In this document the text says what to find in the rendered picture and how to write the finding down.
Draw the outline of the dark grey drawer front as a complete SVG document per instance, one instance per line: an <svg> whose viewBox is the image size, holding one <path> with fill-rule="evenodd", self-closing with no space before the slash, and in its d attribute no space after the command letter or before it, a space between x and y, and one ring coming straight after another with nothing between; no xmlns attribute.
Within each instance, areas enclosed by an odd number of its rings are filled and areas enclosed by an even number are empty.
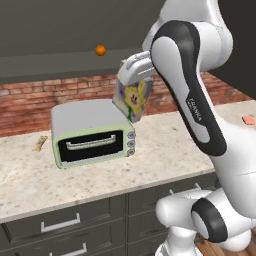
<svg viewBox="0 0 256 256"><path fill-rule="evenodd" d="M154 210L128 217L128 242L133 243L166 232Z"/></svg>
<svg viewBox="0 0 256 256"><path fill-rule="evenodd" d="M183 192L195 188L195 184L198 184L202 189L215 190L220 187L216 174L208 173L131 192L128 196L128 214L135 215L154 210L156 202L162 197L168 196L170 190L174 193Z"/></svg>
<svg viewBox="0 0 256 256"><path fill-rule="evenodd" d="M167 234L152 236L127 245L127 256L155 256L157 248L165 241Z"/></svg>
<svg viewBox="0 0 256 256"><path fill-rule="evenodd" d="M81 243L87 244L87 253L82 256L125 256L124 220L118 219L37 242L22 242L10 249L1 249L0 256L49 256L58 247Z"/></svg>
<svg viewBox="0 0 256 256"><path fill-rule="evenodd" d="M73 220L80 214L81 223L59 230L41 233L41 222L46 226ZM90 227L107 221L122 218L125 213L125 196L119 195L73 207L51 211L36 216L3 223L1 228L9 242L40 237L51 233L61 233L80 227Z"/></svg>

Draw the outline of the dark grey wall cabinet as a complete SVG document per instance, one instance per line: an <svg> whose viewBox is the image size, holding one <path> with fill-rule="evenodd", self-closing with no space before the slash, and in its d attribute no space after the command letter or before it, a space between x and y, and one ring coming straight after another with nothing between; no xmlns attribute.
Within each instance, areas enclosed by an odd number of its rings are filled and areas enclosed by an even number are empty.
<svg viewBox="0 0 256 256"><path fill-rule="evenodd" d="M256 100L256 0L219 0L219 7L234 47L211 74Z"/></svg>
<svg viewBox="0 0 256 256"><path fill-rule="evenodd" d="M115 74L141 51L164 2L0 0L0 83Z"/></svg>

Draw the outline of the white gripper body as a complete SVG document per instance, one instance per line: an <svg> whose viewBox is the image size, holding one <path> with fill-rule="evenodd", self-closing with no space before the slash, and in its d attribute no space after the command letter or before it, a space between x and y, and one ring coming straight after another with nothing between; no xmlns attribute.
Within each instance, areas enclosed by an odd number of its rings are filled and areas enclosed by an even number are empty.
<svg viewBox="0 0 256 256"><path fill-rule="evenodd" d="M142 79L150 77L155 69L149 51L131 55L126 59L118 71L118 80L128 86Z"/></svg>

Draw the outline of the grey green toaster oven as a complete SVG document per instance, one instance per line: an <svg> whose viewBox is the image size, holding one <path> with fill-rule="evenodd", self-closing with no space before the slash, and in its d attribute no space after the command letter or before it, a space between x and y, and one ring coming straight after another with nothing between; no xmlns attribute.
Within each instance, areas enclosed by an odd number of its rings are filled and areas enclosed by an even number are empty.
<svg viewBox="0 0 256 256"><path fill-rule="evenodd" d="M51 110L52 148L56 165L70 168L127 156L134 131L131 122L112 103L111 99L85 100L56 105ZM73 144L105 139L116 135L116 142L82 150L68 150Z"/></svg>

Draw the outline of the flower print cereal box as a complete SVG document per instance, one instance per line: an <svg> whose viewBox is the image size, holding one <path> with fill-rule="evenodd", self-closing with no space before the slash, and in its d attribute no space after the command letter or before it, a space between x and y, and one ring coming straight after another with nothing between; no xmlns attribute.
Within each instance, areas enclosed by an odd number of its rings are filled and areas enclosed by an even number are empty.
<svg viewBox="0 0 256 256"><path fill-rule="evenodd" d="M152 85L151 77L127 86L117 81L112 102L130 122L136 123L141 119Z"/></svg>

